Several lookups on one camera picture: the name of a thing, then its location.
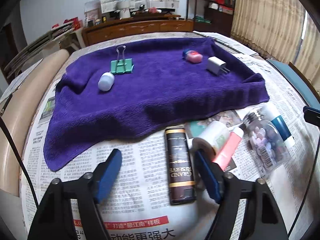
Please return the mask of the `pink tube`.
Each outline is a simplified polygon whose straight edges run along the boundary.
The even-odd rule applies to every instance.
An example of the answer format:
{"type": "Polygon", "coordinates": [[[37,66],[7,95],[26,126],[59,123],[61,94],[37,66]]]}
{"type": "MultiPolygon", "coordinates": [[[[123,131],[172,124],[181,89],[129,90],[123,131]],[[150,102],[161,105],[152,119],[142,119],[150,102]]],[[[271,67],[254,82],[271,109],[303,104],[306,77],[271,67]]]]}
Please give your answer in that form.
{"type": "Polygon", "coordinates": [[[229,138],[212,161],[213,163],[219,165],[221,170],[224,171],[227,168],[243,136],[244,131],[240,127],[236,127],[231,131],[229,138]]]}

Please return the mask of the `dark brown lighter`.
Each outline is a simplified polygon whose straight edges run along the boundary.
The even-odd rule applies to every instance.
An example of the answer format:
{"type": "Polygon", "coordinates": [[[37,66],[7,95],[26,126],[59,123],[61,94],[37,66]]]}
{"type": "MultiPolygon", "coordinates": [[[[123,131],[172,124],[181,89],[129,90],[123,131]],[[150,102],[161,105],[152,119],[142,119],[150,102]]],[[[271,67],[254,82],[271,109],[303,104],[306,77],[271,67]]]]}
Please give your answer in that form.
{"type": "Polygon", "coordinates": [[[185,129],[168,127],[164,138],[170,204],[192,203],[196,199],[195,179],[185,129]]]}

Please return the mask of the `white blue vaseline jar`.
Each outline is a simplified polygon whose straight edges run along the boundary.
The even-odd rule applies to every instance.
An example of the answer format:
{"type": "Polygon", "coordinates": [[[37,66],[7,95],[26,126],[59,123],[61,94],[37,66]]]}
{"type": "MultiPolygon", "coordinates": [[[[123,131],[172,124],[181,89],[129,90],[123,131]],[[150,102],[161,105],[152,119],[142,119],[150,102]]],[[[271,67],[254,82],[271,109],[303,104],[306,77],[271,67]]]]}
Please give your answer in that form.
{"type": "Polygon", "coordinates": [[[292,148],[295,145],[295,140],[275,105],[272,103],[266,103],[261,108],[261,113],[265,119],[272,122],[272,124],[275,126],[281,138],[283,139],[285,146],[287,148],[292,148]]]}

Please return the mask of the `white tape roll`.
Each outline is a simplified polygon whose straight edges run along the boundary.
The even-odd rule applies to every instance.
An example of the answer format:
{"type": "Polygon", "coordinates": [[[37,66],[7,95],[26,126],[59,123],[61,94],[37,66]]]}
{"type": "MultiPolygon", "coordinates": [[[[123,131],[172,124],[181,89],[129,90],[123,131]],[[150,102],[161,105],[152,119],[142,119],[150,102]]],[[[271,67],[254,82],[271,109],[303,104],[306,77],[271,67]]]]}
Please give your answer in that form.
{"type": "Polygon", "coordinates": [[[228,127],[222,122],[212,121],[198,137],[192,140],[192,148],[194,151],[202,149],[210,159],[214,159],[228,138],[228,127]]]}

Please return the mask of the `small white round bottle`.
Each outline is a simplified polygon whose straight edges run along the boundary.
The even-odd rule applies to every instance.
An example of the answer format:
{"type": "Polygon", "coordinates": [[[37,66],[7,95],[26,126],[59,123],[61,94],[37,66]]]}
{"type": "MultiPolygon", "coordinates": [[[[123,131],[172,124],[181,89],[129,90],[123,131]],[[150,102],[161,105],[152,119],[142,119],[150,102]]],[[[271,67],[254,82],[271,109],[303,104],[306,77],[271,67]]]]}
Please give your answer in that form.
{"type": "Polygon", "coordinates": [[[105,72],[98,81],[98,88],[103,91],[109,91],[114,84],[114,75],[111,72],[105,72]]]}

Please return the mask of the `green binder clip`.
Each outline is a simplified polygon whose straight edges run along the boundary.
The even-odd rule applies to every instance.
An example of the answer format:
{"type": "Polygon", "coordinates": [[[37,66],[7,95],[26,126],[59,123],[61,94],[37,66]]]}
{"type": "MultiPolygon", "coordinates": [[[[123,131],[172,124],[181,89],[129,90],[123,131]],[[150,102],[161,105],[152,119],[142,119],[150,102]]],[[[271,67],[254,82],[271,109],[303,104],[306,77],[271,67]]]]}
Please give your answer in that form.
{"type": "Polygon", "coordinates": [[[133,72],[134,64],[132,58],[125,57],[126,46],[121,45],[116,48],[117,59],[111,61],[110,72],[113,75],[117,74],[131,74],[133,72]]]}

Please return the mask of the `white power adapter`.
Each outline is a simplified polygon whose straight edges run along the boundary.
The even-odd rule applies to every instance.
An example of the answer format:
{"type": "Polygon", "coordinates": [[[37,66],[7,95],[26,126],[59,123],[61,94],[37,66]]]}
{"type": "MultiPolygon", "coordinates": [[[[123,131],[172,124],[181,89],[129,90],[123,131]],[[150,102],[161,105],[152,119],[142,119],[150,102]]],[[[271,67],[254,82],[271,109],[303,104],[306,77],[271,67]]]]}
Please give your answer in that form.
{"type": "Polygon", "coordinates": [[[207,60],[207,70],[212,74],[219,76],[221,74],[228,74],[230,70],[226,67],[225,61],[212,56],[207,60]]]}

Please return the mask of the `pink small jar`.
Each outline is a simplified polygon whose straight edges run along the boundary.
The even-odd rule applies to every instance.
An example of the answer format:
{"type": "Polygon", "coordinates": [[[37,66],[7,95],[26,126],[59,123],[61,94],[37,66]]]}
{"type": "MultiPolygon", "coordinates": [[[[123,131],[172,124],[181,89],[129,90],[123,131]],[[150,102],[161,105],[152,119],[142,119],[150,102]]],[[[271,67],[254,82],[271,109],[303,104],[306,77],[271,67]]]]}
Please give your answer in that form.
{"type": "Polygon", "coordinates": [[[195,50],[186,49],[182,53],[183,58],[191,63],[202,62],[203,56],[195,50]]]}

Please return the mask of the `blue cushioned chair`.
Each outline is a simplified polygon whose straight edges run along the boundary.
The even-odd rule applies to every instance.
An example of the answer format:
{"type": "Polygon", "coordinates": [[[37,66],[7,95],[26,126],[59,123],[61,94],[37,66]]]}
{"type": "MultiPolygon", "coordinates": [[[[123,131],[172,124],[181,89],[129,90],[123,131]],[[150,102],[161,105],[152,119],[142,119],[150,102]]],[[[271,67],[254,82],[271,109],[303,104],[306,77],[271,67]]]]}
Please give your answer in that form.
{"type": "Polygon", "coordinates": [[[308,106],[319,110],[319,94],[308,79],[291,62],[284,64],[273,59],[267,59],[266,61],[289,81],[308,106]]]}

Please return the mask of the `clear candy bottle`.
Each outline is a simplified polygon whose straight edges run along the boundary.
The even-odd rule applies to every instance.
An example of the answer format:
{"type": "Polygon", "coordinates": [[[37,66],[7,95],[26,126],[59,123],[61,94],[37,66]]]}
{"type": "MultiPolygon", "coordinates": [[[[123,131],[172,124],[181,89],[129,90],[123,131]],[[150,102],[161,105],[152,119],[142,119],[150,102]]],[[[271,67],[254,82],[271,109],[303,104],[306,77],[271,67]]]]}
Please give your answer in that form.
{"type": "Polygon", "coordinates": [[[290,159],[289,151],[277,128],[259,110],[248,112],[243,123],[252,149],[256,152],[259,171],[263,177],[269,176],[290,159]]]}

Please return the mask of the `purple towel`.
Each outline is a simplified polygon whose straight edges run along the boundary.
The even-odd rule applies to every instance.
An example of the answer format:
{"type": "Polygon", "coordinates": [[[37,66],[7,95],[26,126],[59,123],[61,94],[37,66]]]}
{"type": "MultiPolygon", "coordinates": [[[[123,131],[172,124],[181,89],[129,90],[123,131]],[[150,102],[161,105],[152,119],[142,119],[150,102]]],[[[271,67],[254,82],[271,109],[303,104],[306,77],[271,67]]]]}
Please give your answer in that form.
{"type": "Polygon", "coordinates": [[[43,148],[50,170],[58,171],[104,140],[138,139],[270,99],[264,78],[208,37],[131,42],[125,55],[133,60],[133,72],[116,75],[107,92],[98,88],[98,81],[116,58],[114,47],[81,56],[67,67],[56,86],[43,148]],[[186,49],[200,53],[202,62],[186,61],[186,49]],[[212,56],[225,61],[230,72],[209,72],[212,56]]]}

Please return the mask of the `folded newspaper far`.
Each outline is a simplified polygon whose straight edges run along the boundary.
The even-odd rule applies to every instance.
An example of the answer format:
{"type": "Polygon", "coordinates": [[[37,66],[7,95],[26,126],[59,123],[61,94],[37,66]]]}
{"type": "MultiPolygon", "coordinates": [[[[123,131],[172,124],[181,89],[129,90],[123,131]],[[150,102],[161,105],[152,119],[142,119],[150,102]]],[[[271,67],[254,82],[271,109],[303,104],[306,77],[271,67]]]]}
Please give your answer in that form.
{"type": "Polygon", "coordinates": [[[222,44],[228,48],[231,48],[232,50],[237,51],[239,53],[242,53],[242,54],[245,54],[248,56],[258,56],[259,55],[256,51],[248,48],[247,46],[243,45],[242,43],[240,43],[230,37],[224,36],[220,33],[199,32],[199,31],[195,31],[195,30],[193,31],[193,33],[196,33],[196,34],[201,35],[203,37],[210,37],[214,41],[216,41],[217,43],[222,44]]]}

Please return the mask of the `beige side table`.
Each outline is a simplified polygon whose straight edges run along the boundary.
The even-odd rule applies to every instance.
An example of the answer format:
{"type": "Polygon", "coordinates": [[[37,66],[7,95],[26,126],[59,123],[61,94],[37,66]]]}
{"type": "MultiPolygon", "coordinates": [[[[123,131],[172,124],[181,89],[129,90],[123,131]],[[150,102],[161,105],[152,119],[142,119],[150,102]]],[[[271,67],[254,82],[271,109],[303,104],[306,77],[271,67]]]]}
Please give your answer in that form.
{"type": "MultiPolygon", "coordinates": [[[[68,58],[69,52],[65,49],[44,58],[13,93],[2,119],[19,154],[23,153],[31,121],[44,93],[68,58]]],[[[19,175],[20,166],[4,133],[1,132],[1,190],[18,197],[19,175]]]]}

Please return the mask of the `beige curtain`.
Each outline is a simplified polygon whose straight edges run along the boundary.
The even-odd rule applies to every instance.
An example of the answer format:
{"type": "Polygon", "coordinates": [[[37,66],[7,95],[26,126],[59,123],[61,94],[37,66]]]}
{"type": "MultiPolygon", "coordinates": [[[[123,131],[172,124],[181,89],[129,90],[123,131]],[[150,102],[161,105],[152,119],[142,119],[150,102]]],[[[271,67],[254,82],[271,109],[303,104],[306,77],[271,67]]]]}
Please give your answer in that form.
{"type": "Polygon", "coordinates": [[[236,0],[231,36],[292,63],[319,90],[319,30],[299,0],[236,0]]]}

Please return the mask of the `black pen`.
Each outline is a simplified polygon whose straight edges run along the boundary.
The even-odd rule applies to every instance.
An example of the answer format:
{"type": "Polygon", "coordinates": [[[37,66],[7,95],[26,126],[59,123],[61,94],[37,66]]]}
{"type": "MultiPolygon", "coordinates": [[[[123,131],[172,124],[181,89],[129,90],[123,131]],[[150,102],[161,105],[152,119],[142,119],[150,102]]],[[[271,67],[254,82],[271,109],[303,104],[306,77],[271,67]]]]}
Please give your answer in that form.
{"type": "Polygon", "coordinates": [[[2,106],[1,111],[0,111],[0,116],[2,116],[4,114],[11,99],[12,99],[12,94],[10,94],[8,96],[8,98],[5,100],[4,105],[2,106]]]}

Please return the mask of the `paper sheet on side table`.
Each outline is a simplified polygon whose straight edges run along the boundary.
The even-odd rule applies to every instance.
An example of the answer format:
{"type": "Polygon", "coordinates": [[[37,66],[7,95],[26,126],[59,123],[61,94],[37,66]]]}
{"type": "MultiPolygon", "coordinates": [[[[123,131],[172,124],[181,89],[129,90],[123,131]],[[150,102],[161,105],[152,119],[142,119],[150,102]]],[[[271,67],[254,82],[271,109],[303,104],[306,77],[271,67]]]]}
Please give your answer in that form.
{"type": "Polygon", "coordinates": [[[25,79],[30,75],[30,73],[43,61],[40,59],[32,66],[30,66],[27,70],[22,72],[18,77],[14,78],[9,87],[5,90],[3,95],[1,96],[0,103],[6,100],[13,92],[15,92],[21,84],[25,81],[25,79]]]}

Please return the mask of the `dark wooden shelf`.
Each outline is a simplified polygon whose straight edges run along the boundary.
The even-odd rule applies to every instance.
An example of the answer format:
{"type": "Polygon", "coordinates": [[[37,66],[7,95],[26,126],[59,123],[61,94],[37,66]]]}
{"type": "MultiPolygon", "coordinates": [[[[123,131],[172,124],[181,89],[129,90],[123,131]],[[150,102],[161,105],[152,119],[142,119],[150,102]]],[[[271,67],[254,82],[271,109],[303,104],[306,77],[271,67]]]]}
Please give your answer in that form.
{"type": "Polygon", "coordinates": [[[199,32],[230,37],[236,0],[187,0],[186,18],[199,32]]]}

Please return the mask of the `wooden tv cabinet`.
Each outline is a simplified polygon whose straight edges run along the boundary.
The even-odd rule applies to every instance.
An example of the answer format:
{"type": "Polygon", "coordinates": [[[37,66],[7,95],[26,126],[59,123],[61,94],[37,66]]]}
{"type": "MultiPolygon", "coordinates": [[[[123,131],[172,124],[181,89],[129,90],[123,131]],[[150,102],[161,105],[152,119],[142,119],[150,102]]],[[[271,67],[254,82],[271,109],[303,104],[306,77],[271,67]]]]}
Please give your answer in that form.
{"type": "Polygon", "coordinates": [[[82,30],[86,46],[115,38],[155,32],[192,32],[192,20],[180,20],[178,15],[149,15],[112,20],[82,30]]]}

